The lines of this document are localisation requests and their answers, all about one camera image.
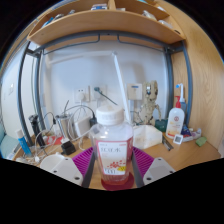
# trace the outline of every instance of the cup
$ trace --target cup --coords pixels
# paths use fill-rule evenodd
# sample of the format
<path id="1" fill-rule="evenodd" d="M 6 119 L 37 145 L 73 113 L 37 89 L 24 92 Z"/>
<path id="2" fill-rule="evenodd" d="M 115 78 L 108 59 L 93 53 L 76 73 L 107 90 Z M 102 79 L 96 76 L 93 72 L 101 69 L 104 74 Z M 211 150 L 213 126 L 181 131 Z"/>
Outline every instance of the cup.
<path id="1" fill-rule="evenodd" d="M 72 140 L 76 136 L 75 136 L 75 130 L 73 128 L 74 126 L 73 122 L 71 122 L 71 125 L 68 124 L 70 117 L 71 115 L 63 114 L 63 115 L 57 115 L 55 118 L 58 122 L 63 138 L 68 138 Z"/>

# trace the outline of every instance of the wooden shelf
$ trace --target wooden shelf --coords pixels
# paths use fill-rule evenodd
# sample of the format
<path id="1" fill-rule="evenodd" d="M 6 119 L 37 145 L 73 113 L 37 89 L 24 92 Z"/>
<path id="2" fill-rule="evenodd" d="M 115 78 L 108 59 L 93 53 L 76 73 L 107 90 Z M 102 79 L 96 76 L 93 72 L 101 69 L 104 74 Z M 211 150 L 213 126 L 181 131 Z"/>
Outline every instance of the wooden shelf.
<path id="1" fill-rule="evenodd" d="M 167 44 L 185 39 L 183 33 L 178 34 L 153 19 L 132 12 L 89 10 L 62 17 L 41 28 L 48 19 L 49 14 L 39 21 L 28 35 L 29 41 L 41 46 L 69 34 L 94 30 L 132 32 L 155 38 Z"/>
<path id="2" fill-rule="evenodd" d="M 128 12 L 134 12 L 140 15 L 142 15 L 143 10 L 147 10 L 149 13 L 153 14 L 157 20 L 165 19 L 169 16 L 167 12 L 137 0 L 115 0 L 115 4 L 116 8 L 125 8 Z"/>

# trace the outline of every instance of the spray bottle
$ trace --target spray bottle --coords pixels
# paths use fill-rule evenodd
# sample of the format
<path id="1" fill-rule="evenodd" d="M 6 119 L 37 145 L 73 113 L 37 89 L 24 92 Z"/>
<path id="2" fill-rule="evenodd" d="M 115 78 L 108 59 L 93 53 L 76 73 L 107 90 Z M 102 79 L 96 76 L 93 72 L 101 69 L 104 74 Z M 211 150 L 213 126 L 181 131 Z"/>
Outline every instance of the spray bottle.
<path id="1" fill-rule="evenodd" d="M 184 114 L 186 115 L 187 105 L 186 105 L 186 103 L 185 103 L 185 99 L 184 99 L 184 91 L 183 91 L 184 86 L 183 86 L 182 83 L 180 83 L 180 84 L 177 84 L 177 85 L 176 85 L 176 88 L 179 88 L 179 87 L 181 87 L 181 94 L 180 94 L 180 104 L 181 104 L 181 109 L 184 111 Z"/>

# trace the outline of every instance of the purple mat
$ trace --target purple mat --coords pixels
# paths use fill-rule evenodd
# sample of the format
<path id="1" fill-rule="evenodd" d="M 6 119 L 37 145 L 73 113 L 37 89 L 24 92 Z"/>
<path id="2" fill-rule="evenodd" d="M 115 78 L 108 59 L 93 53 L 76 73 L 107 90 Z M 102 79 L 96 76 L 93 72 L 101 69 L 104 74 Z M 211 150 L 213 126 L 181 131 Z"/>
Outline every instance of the purple mat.
<path id="1" fill-rule="evenodd" d="M 83 178 L 88 171 L 91 156 L 92 156 L 93 148 L 88 148 L 85 151 L 79 153 L 77 156 L 73 157 L 72 160 L 79 169 L 80 173 L 82 174 Z"/>
<path id="2" fill-rule="evenodd" d="M 141 149 L 133 147 L 133 156 L 135 157 L 136 166 L 142 179 L 151 166 L 154 158 L 143 152 Z"/>

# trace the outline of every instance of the blue container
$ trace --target blue container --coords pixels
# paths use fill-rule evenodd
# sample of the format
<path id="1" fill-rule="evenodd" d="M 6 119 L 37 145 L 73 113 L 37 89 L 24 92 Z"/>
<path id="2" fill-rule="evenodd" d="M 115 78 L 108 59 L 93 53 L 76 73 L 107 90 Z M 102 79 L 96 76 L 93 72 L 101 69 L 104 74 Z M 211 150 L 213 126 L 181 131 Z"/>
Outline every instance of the blue container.
<path id="1" fill-rule="evenodd" d="M 32 152 L 30 151 L 30 148 L 29 148 L 29 146 L 26 143 L 26 140 L 25 140 L 25 138 L 23 136 L 22 130 L 21 129 L 17 130 L 16 134 L 17 134 L 17 138 L 18 138 L 19 144 L 21 145 L 24 153 L 27 156 L 32 156 Z"/>

